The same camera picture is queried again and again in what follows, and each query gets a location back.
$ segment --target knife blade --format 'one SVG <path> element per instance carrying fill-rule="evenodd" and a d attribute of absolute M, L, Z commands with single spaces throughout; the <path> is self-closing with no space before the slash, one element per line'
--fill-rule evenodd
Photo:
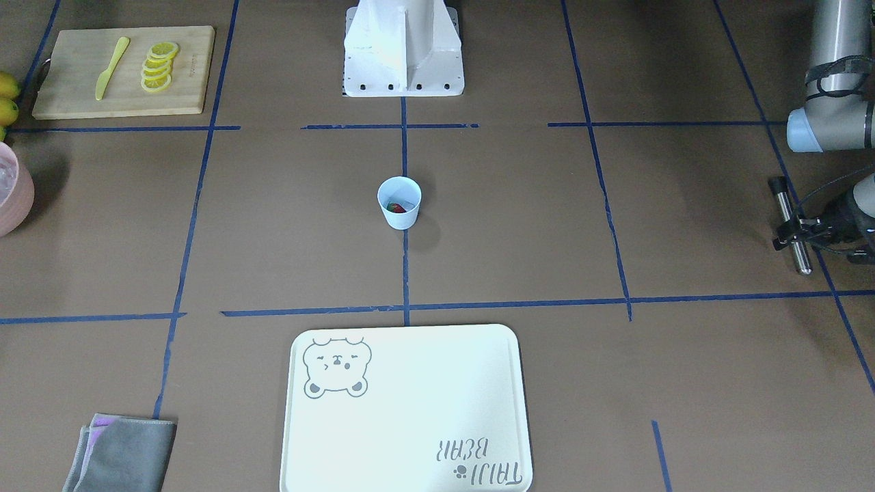
<path fill-rule="evenodd" d="M 125 38 L 124 36 L 120 37 L 115 43 L 115 50 L 112 52 L 109 66 L 97 76 L 97 86 L 94 88 L 94 98 L 97 101 L 103 99 L 103 93 L 106 92 L 109 79 L 112 77 L 112 73 L 116 70 L 116 65 L 118 65 L 118 60 L 122 59 L 124 50 L 128 49 L 129 44 L 130 38 Z"/>

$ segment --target pink bucket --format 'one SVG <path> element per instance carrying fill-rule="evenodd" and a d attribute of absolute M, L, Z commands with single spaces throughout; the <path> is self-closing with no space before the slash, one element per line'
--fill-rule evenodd
<path fill-rule="evenodd" d="M 18 163 L 15 152 L 3 142 L 0 142 L 0 170 L 6 175 L 7 182 L 11 177 L 12 183 L 8 194 L 8 188 L 0 183 L 0 236 L 3 236 L 18 227 L 31 211 L 33 179 L 27 169 Z"/>

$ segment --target cutting board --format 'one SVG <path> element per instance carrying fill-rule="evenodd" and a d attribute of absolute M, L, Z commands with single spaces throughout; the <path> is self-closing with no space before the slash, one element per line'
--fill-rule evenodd
<path fill-rule="evenodd" d="M 130 45 L 106 93 L 96 101 L 97 76 L 109 65 L 116 41 Z M 33 105 L 38 120 L 116 116 L 195 115 L 204 110 L 215 30 L 210 25 L 61 31 L 49 72 Z M 149 48 L 161 41 L 179 45 L 172 83 L 157 93 L 140 87 Z"/>

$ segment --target bear face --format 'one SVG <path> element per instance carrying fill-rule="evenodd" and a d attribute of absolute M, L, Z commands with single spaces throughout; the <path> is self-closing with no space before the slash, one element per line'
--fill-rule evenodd
<path fill-rule="evenodd" d="M 365 371 L 371 361 L 371 347 L 364 341 L 330 339 L 324 343 L 314 340 L 304 351 L 307 383 L 304 393 L 319 398 L 326 391 L 345 390 L 351 397 L 360 397 L 368 390 Z"/>

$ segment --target folded towel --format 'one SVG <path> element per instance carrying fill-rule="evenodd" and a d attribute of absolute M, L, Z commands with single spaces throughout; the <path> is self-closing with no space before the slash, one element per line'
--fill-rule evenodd
<path fill-rule="evenodd" d="M 95 414 L 62 492 L 159 492 L 175 432 L 166 420 Z"/>

